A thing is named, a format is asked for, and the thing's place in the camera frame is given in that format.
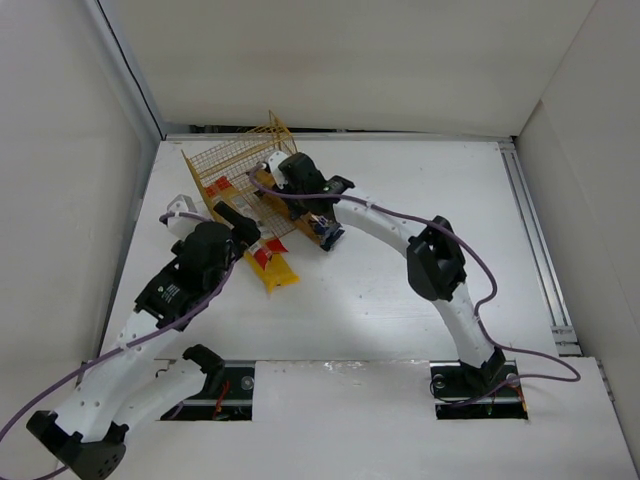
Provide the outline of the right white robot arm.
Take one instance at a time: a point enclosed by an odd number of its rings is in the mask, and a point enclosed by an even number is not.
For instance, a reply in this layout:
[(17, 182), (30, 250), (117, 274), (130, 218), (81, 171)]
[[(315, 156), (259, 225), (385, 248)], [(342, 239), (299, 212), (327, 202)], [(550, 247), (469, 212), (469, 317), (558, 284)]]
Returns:
[(277, 152), (267, 164), (276, 191), (293, 211), (312, 213), (354, 227), (382, 241), (406, 260), (408, 283), (430, 301), (451, 334), (460, 371), (472, 395), (489, 390), (505, 363), (502, 350), (482, 332), (466, 285), (465, 258), (447, 219), (437, 216), (420, 229), (382, 211), (373, 198), (341, 176), (325, 178), (313, 160)]

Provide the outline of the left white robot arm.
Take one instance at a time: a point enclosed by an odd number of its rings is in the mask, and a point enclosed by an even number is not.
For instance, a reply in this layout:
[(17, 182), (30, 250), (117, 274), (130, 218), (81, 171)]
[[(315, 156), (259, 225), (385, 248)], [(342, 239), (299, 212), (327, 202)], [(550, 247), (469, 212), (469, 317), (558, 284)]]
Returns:
[(219, 221), (190, 211), (193, 230), (171, 248), (173, 259), (146, 284), (110, 352), (88, 367), (67, 400), (35, 412), (26, 428), (80, 479), (106, 479), (119, 466), (133, 431), (222, 382), (224, 360), (204, 345), (187, 348), (146, 385), (156, 357), (221, 293), (235, 263), (258, 243), (256, 221), (227, 203)]

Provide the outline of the red white spaghetti bag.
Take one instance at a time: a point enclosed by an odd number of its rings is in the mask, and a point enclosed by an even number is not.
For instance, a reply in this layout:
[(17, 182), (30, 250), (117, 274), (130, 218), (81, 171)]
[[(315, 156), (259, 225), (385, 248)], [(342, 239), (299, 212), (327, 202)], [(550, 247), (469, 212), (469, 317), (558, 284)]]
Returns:
[(214, 204), (219, 201), (224, 201), (238, 213), (252, 218), (257, 223), (261, 232), (261, 238), (256, 244), (248, 247), (247, 252), (255, 253), (259, 249), (262, 249), (268, 255), (275, 253), (282, 255), (287, 252), (287, 249), (281, 243), (279, 237), (261, 219), (256, 208), (245, 199), (226, 176), (219, 177), (211, 185), (206, 186), (205, 193)]

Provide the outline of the yellow spaghetti bag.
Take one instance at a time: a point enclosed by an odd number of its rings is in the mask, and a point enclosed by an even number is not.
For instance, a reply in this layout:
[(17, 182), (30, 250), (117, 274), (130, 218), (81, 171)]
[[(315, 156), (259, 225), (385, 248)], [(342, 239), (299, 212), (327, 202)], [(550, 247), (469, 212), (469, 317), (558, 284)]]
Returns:
[(280, 253), (268, 255), (262, 249), (245, 252), (244, 259), (271, 294), (276, 289), (299, 282), (299, 276), (291, 269)]

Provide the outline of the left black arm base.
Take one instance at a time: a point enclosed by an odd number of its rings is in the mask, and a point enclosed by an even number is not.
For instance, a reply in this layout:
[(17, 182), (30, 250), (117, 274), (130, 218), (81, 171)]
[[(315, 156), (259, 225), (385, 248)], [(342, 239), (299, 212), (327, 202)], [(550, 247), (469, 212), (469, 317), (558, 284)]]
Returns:
[(255, 362), (226, 364), (222, 379), (208, 380), (198, 394), (181, 401), (161, 421), (251, 421), (255, 388)]

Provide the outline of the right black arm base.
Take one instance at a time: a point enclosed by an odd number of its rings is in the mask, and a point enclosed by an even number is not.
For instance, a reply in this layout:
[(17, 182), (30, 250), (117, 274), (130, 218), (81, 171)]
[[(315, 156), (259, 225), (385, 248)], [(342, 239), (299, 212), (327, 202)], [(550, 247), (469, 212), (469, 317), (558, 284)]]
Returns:
[(467, 383), (458, 362), (432, 362), (429, 390), (438, 420), (527, 420), (528, 411), (519, 384), (496, 386), (518, 375), (514, 361), (507, 361), (488, 387)]

